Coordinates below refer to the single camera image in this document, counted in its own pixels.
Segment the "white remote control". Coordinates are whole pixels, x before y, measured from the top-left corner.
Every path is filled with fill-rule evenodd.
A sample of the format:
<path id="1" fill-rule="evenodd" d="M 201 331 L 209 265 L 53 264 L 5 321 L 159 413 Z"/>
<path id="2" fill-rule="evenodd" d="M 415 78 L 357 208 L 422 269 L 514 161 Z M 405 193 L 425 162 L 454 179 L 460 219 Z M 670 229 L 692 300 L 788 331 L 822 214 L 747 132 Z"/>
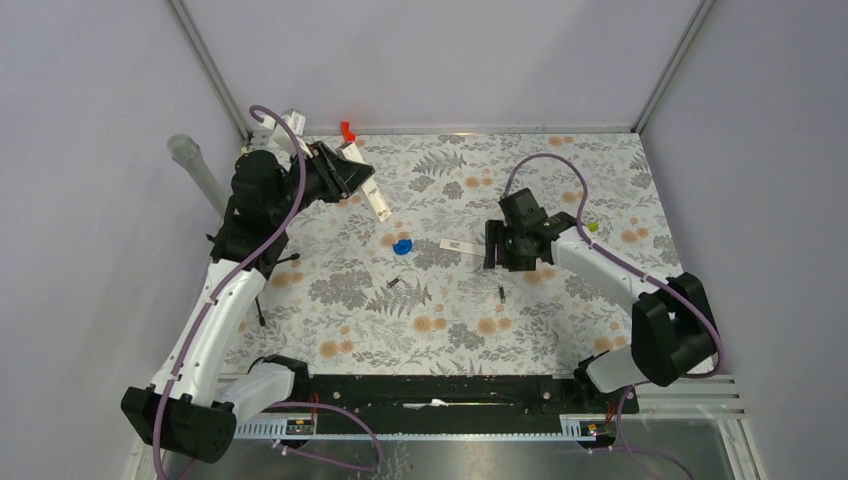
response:
<path id="1" fill-rule="evenodd" d="M 368 163 L 364 160 L 354 141 L 343 143 L 338 148 L 337 152 L 345 160 L 368 166 Z M 368 180 L 366 180 L 359 188 L 359 191 L 368 201 L 377 220 L 381 223 L 385 222 L 391 215 L 391 210 L 382 194 L 382 191 L 374 180 L 374 176 L 371 176 Z"/>

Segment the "white remote battery cover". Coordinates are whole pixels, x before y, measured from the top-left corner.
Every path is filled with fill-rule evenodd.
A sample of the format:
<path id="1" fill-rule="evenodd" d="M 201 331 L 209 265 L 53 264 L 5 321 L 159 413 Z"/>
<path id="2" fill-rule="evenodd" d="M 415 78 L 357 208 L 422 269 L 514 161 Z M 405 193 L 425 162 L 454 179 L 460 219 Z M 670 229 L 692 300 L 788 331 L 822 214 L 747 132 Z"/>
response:
<path id="1" fill-rule="evenodd" d="M 475 256 L 485 255 L 485 246 L 480 244 L 468 243 L 458 240 L 442 239 L 439 247 L 444 250 L 455 251 Z"/>

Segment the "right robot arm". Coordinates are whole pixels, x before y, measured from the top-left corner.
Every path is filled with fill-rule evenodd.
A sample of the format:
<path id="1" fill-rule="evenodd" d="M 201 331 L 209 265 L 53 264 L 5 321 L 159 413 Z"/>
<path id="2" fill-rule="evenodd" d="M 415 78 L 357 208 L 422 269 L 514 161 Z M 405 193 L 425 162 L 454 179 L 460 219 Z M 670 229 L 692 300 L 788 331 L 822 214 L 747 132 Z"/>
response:
<path id="1" fill-rule="evenodd" d="M 607 294 L 631 318 L 628 346 L 578 364 L 575 402 L 597 412 L 629 385 L 666 387 L 720 353 L 701 281 L 692 274 L 660 279 L 591 241 L 578 220 L 548 214 L 529 189 L 498 203 L 502 219 L 485 224 L 484 266 L 531 272 L 538 262 L 567 270 Z"/>

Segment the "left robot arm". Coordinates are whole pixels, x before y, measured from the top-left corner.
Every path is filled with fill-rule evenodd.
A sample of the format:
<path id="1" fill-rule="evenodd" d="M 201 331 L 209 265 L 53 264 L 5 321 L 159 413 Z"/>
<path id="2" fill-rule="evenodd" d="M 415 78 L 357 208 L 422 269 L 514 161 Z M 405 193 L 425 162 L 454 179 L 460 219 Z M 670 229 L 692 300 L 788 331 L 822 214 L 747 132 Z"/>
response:
<path id="1" fill-rule="evenodd" d="M 221 387 L 226 351 L 288 244 L 285 227 L 316 201 L 352 196 L 375 170 L 318 141 L 284 167 L 255 150 L 235 164 L 223 223 L 211 236 L 203 290 L 179 340 L 144 388 L 126 390 L 121 410 L 141 440 L 204 463 L 220 460 L 236 430 L 278 403 L 296 411 L 309 401 L 306 363 L 273 354 Z"/>

